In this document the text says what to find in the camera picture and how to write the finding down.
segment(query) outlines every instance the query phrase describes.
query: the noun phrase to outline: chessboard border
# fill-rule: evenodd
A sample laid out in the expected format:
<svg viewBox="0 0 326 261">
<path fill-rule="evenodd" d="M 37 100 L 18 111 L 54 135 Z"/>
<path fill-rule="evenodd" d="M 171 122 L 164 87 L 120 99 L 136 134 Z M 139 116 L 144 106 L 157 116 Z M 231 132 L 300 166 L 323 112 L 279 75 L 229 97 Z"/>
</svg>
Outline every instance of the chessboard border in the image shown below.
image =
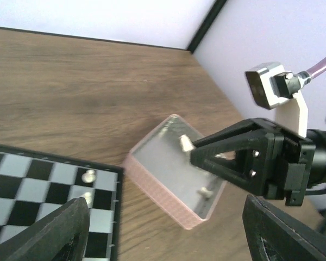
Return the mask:
<svg viewBox="0 0 326 261">
<path fill-rule="evenodd" d="M 40 152 L 29 150 L 26 148 L 16 147 L 16 146 L 9 146 L 0 144 L 0 152 L 7 153 L 7 154 L 19 154 L 25 157 L 41 159 L 41 160 L 48 160 L 54 161 L 58 163 L 66 163 L 71 165 L 76 165 L 80 167 L 89 167 L 90 169 L 97 169 L 97 170 L 104 170 L 117 173 L 117 188 L 116 188 L 116 207 L 114 212 L 114 225 L 112 227 L 112 239 L 111 244 L 114 247 L 111 248 L 110 260 L 117 260 L 118 259 L 118 248 L 120 242 L 120 223 L 121 223 L 121 205 L 122 205 L 122 188 L 123 188 L 123 177 L 124 177 L 124 168 L 114 165 L 108 165 L 103 163 L 98 163 L 94 161 L 88 160 L 81 160 L 71 157 L 64 157 L 57 154 Z"/>
</svg>

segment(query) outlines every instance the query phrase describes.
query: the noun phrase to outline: pink box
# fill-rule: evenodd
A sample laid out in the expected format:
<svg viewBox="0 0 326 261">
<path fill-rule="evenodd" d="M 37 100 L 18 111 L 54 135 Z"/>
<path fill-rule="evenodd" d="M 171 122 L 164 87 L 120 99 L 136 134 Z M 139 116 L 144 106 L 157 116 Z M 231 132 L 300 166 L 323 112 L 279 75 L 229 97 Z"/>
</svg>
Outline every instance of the pink box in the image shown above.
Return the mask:
<svg viewBox="0 0 326 261">
<path fill-rule="evenodd" d="M 190 164 L 180 136 L 191 141 L 203 136 L 179 115 L 171 115 L 136 146 L 123 162 L 129 177 L 184 229 L 210 218 L 226 181 Z M 211 196 L 200 193 L 204 188 Z"/>
</svg>

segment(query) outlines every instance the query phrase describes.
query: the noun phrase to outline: bolt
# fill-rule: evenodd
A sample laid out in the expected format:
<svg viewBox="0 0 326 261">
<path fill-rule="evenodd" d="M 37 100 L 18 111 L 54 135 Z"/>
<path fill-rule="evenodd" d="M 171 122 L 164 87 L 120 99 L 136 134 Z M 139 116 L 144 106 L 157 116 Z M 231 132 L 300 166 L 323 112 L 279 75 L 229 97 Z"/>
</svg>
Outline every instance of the bolt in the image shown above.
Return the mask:
<svg viewBox="0 0 326 261">
<path fill-rule="evenodd" d="M 250 170 L 250 177 L 254 177 L 256 175 L 256 171 Z"/>
<path fill-rule="evenodd" d="M 257 158 L 260 155 L 259 151 L 253 150 L 252 151 L 252 156 L 254 156 L 255 158 Z"/>
<path fill-rule="evenodd" d="M 293 78 L 293 73 L 292 72 L 288 72 L 286 75 L 285 75 L 285 79 L 286 80 L 291 80 Z"/>
</svg>

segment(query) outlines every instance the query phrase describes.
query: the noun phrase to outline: chessboard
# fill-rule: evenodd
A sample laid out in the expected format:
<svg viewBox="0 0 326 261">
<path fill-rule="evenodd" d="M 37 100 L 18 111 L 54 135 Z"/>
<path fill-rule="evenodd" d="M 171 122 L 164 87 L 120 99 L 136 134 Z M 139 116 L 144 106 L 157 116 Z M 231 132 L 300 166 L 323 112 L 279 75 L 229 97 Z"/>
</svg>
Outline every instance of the chessboard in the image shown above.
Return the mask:
<svg viewBox="0 0 326 261">
<path fill-rule="evenodd" d="M 117 260 L 122 181 L 120 167 L 0 145 L 0 244 L 86 195 L 90 227 L 83 260 Z"/>
</svg>

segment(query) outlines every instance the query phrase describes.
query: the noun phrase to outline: wood grain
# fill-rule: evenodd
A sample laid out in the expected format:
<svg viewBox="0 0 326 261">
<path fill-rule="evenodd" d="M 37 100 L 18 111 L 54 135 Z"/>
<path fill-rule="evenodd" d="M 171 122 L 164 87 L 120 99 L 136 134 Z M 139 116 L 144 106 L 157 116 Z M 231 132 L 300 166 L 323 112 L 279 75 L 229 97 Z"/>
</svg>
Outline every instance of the wood grain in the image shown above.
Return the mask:
<svg viewBox="0 0 326 261">
<path fill-rule="evenodd" d="M 170 114 L 204 135 L 239 113 L 189 52 L 0 30 L 0 143 L 120 165 Z M 181 229 L 125 179 L 120 260 L 250 260 L 246 192 L 228 184 L 210 221 Z M 286 208 L 314 227 L 308 200 Z"/>
</svg>

